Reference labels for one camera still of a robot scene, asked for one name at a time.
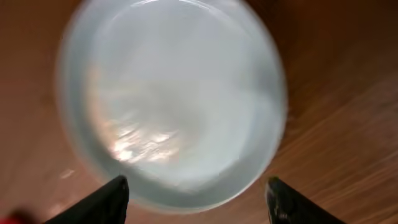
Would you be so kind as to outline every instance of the wooden surface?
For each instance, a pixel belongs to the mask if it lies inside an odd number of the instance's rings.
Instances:
[[[127,223],[268,223],[278,175],[348,223],[398,223],[398,2],[250,0],[277,42],[290,115],[266,173],[220,208],[187,216],[130,207]],[[53,95],[78,0],[0,0],[0,215],[46,220],[99,187],[67,144]]]

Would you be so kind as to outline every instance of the plate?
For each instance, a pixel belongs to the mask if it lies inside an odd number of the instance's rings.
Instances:
[[[59,57],[60,111],[97,175],[130,198],[193,213],[239,195],[274,156],[284,76],[260,20],[237,0],[94,0]]]

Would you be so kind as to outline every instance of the white bowl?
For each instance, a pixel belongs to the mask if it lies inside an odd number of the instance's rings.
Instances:
[[[160,212],[239,195],[286,117],[276,47],[238,0],[88,1],[65,33],[58,87],[78,155]]]

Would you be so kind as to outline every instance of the brown tabletop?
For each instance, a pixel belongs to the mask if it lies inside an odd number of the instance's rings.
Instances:
[[[100,184],[72,153],[54,67],[79,0],[0,0],[0,216],[41,220]],[[289,120],[264,175],[230,203],[165,216],[130,206],[126,223],[268,223],[264,181],[278,175],[348,223],[398,223],[398,2],[250,0],[277,42]]]

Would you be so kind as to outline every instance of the black object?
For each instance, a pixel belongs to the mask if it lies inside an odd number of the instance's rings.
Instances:
[[[45,224],[123,224],[129,203],[129,186],[118,176]]]
[[[266,197],[271,224],[345,224],[277,177],[268,180]]]

